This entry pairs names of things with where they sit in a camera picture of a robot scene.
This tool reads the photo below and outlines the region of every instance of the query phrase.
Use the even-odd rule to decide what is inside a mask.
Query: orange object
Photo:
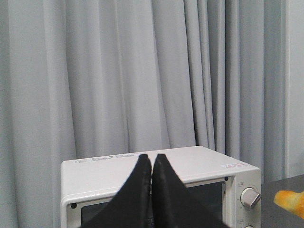
[[[304,191],[282,190],[275,195],[275,204],[304,219]]]

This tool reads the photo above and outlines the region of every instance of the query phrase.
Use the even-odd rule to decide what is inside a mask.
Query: white toaster oven
[[[165,154],[193,196],[230,227],[261,228],[260,169],[202,146],[62,162],[61,228],[78,228],[102,210],[142,153],[152,167]],[[148,219],[152,228],[152,212]]]

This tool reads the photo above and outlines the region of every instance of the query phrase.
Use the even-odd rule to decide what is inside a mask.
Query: white wall
[[[304,173],[304,1],[286,2],[286,177]]]

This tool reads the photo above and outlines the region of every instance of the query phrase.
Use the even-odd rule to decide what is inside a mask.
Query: control knob
[[[241,203],[244,205],[244,207],[250,209],[253,209],[260,199],[261,199],[261,194],[258,193],[253,188],[246,188],[241,194]]]

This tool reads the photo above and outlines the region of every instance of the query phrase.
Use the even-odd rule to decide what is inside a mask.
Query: gray curtain
[[[0,1],[0,227],[60,227],[63,160],[203,145],[283,178],[284,8]]]

